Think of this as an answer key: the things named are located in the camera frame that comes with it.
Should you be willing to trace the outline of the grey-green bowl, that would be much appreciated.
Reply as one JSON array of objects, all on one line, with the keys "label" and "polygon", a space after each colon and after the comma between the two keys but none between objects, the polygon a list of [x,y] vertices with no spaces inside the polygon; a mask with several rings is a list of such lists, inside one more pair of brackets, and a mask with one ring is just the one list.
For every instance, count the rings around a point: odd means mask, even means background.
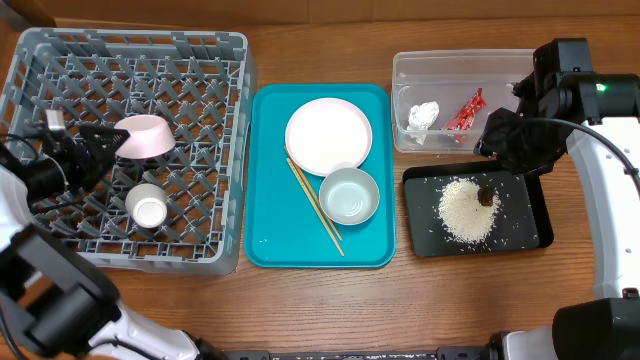
[{"label": "grey-green bowl", "polygon": [[377,211],[380,191],[371,175],[358,168],[342,168],[329,174],[318,193],[324,213],[334,222],[354,226]]}]

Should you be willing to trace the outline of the white paper cup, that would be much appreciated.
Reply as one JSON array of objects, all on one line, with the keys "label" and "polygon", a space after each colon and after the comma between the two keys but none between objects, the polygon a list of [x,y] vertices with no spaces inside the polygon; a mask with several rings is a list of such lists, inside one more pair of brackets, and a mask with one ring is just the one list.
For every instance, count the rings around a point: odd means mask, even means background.
[{"label": "white paper cup", "polygon": [[160,226],[168,215],[167,195],[153,184],[140,184],[126,195],[125,208],[130,217],[143,228]]}]

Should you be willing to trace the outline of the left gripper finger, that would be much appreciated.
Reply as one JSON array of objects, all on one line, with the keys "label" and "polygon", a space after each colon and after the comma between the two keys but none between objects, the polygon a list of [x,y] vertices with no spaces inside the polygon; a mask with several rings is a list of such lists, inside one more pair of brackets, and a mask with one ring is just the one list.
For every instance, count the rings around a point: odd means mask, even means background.
[{"label": "left gripper finger", "polygon": [[86,192],[92,190],[111,171],[116,162],[114,151],[99,151],[89,153],[76,161],[77,176],[75,184]]},{"label": "left gripper finger", "polygon": [[130,137],[124,129],[81,125],[79,133],[89,150],[118,150]]}]

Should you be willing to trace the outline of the pink bowl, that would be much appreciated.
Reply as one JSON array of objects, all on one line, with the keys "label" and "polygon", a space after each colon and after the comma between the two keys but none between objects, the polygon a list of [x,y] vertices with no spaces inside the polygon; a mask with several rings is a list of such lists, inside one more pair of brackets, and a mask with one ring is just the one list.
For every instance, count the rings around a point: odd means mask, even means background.
[{"label": "pink bowl", "polygon": [[116,155],[126,159],[147,159],[163,155],[176,145],[169,123],[156,115],[135,115],[115,124],[115,129],[127,130],[129,138]]}]

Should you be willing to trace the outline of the red snack wrapper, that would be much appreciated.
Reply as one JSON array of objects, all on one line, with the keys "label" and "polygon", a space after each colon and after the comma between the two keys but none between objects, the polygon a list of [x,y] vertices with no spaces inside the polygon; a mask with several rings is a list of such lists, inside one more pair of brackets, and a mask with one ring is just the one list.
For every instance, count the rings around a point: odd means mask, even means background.
[{"label": "red snack wrapper", "polygon": [[477,113],[487,105],[482,93],[483,89],[478,88],[471,98],[457,111],[457,113],[446,122],[443,130],[469,130],[474,124]]}]

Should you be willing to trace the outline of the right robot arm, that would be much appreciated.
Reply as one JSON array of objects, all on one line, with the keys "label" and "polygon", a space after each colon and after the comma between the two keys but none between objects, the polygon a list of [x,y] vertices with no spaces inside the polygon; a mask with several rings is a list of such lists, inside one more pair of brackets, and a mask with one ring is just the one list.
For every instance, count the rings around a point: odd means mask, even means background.
[{"label": "right robot arm", "polygon": [[639,356],[639,79],[574,73],[514,84],[517,110],[492,112],[475,153],[514,174],[546,173],[563,155],[578,172],[594,249],[593,300],[551,325],[509,332],[505,359]]}]

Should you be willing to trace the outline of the brown food chunk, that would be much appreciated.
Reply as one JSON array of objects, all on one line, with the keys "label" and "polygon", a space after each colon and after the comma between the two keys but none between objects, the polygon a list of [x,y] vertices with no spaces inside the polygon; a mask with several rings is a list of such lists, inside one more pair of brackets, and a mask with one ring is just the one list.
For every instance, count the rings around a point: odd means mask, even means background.
[{"label": "brown food chunk", "polygon": [[494,204],[496,190],[493,187],[481,187],[477,192],[477,199],[481,206],[491,207]]}]

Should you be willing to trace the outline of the white tissue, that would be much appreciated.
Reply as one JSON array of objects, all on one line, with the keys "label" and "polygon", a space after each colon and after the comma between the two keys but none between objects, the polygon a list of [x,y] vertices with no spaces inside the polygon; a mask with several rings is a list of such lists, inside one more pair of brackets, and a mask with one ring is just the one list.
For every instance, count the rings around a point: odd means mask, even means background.
[{"label": "white tissue", "polygon": [[410,136],[420,145],[426,139],[426,131],[435,123],[439,115],[439,104],[436,101],[413,105],[408,115],[407,130]]}]

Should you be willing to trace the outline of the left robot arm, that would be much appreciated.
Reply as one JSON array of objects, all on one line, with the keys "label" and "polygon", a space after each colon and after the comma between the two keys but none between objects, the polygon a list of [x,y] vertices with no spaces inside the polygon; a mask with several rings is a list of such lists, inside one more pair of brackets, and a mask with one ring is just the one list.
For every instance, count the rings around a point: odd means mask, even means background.
[{"label": "left robot arm", "polygon": [[209,359],[225,354],[202,338],[131,310],[95,265],[37,226],[34,203],[93,188],[116,162],[126,130],[83,125],[75,142],[40,129],[43,156],[28,163],[1,149],[1,334],[14,355],[77,359]]}]

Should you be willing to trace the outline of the pile of white rice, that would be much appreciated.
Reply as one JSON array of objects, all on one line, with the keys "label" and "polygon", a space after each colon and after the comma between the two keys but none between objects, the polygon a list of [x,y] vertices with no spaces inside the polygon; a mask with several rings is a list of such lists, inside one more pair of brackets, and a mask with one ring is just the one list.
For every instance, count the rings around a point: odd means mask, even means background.
[{"label": "pile of white rice", "polygon": [[494,188],[494,204],[483,207],[477,199],[480,188],[465,178],[455,178],[442,188],[438,218],[453,241],[478,244],[485,241],[494,229],[501,208],[499,192]]}]

